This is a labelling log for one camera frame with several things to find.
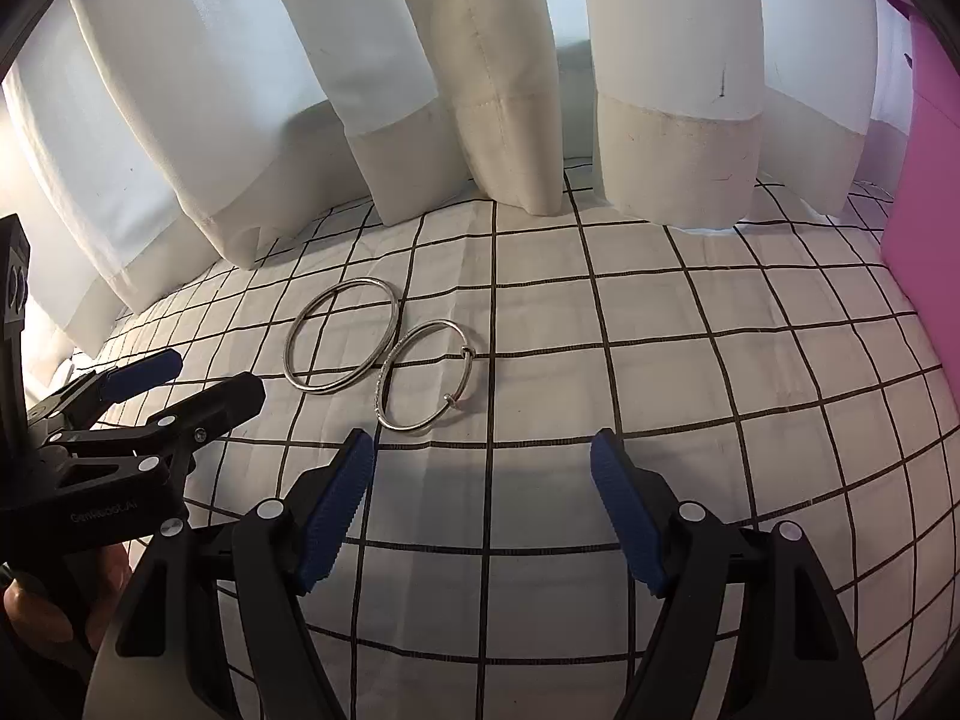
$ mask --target metal ring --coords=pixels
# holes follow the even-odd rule
[[[464,345],[460,347],[460,353],[464,356],[464,374],[460,377],[460,384],[457,385],[457,389],[455,389],[452,394],[447,392],[443,395],[443,405],[440,406],[440,408],[438,408],[428,418],[416,423],[415,425],[392,424],[390,420],[387,419],[387,404],[384,403],[384,389],[387,382],[387,376],[390,375],[390,369],[394,366],[394,362],[397,361],[397,357],[400,357],[400,352],[404,351],[407,346],[410,346],[410,344],[416,338],[419,338],[419,336],[422,336],[430,330],[433,330],[435,327],[449,327],[451,330],[455,330],[457,333],[459,333],[460,338],[462,338],[464,341]],[[430,322],[424,322],[424,324],[417,325],[413,330],[400,339],[400,342],[390,350],[390,354],[387,355],[387,359],[383,361],[383,367],[380,369],[380,378],[376,381],[376,400],[373,401],[373,408],[376,409],[377,421],[388,430],[393,430],[396,433],[411,433],[414,430],[420,430],[427,427],[427,425],[433,424],[441,416],[443,416],[447,409],[449,409],[451,406],[457,405],[457,400],[464,393],[464,389],[467,389],[467,379],[470,377],[470,369],[473,367],[474,357],[476,357],[476,350],[470,346],[469,341],[467,340],[467,334],[464,333],[459,324],[456,322],[450,322],[449,319],[431,319]]]
[[[330,298],[331,295],[337,295],[343,290],[348,290],[350,287],[362,287],[364,285],[370,285],[371,287],[379,287],[381,290],[384,290],[387,295],[390,295],[390,322],[387,323],[387,329],[383,333],[383,338],[380,339],[380,343],[376,345],[376,348],[371,352],[370,357],[367,357],[366,360],[363,360],[360,365],[357,365],[351,372],[346,376],[343,376],[337,379],[334,382],[329,384],[306,384],[302,382],[293,372],[293,356],[294,356],[294,340],[296,339],[296,334],[299,333],[299,329],[304,325],[306,317],[313,311],[320,303],[323,303],[327,298]],[[310,392],[311,394],[318,395],[330,395],[333,392],[340,391],[346,386],[350,386],[363,376],[384,350],[390,346],[390,341],[394,337],[394,333],[397,331],[397,322],[400,320],[400,303],[397,301],[397,296],[394,295],[394,291],[391,286],[385,281],[381,281],[378,278],[371,278],[370,276],[360,276],[359,278],[347,279],[347,281],[341,281],[339,284],[334,284],[327,290],[324,290],[319,295],[317,295],[313,300],[306,304],[304,309],[298,314],[296,319],[294,319],[293,326],[290,328],[290,331],[287,333],[287,341],[283,348],[283,375],[286,377],[287,381],[290,382],[293,386],[303,392]]]

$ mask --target finger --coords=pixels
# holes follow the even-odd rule
[[[16,635],[37,649],[42,643],[61,644],[73,638],[73,627],[66,614],[14,581],[3,595],[3,606]]]
[[[120,602],[120,596],[131,578],[130,562],[123,544],[112,544],[100,551],[100,571],[103,579],[100,585],[100,595],[90,608],[90,615],[86,620],[86,640],[95,650],[107,635],[114,610]]]
[[[131,568],[127,548],[123,544],[111,544],[100,550],[100,575],[106,580],[102,594],[121,593],[130,580]]]

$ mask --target white curtain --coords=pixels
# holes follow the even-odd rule
[[[373,194],[398,223],[458,194],[467,165],[403,0],[283,0]]]
[[[481,189],[560,210],[560,79],[546,0],[406,0]]]
[[[366,194],[280,0],[70,1],[130,129],[227,259],[251,266],[261,238]]]
[[[31,298],[77,346],[96,351],[123,301],[47,199],[6,104],[0,103],[0,214],[18,214],[30,240]],[[47,370],[48,365],[42,362],[41,367]]]
[[[877,2],[877,90],[856,177],[896,194],[913,116],[910,23],[886,0]]]
[[[587,10],[594,187],[657,223],[735,224],[760,154],[760,0],[587,0]]]
[[[875,0],[763,0],[760,168],[837,214],[863,151],[877,78]]]
[[[563,156],[589,157],[593,153],[593,57],[587,0],[546,0],[557,46],[560,71],[560,117],[563,120]]]
[[[877,2],[56,0],[4,81],[0,189],[37,302],[91,353],[123,304],[365,194],[396,223],[472,175],[558,213],[563,156],[662,223],[736,223],[758,161],[834,211],[871,103],[905,137]]]

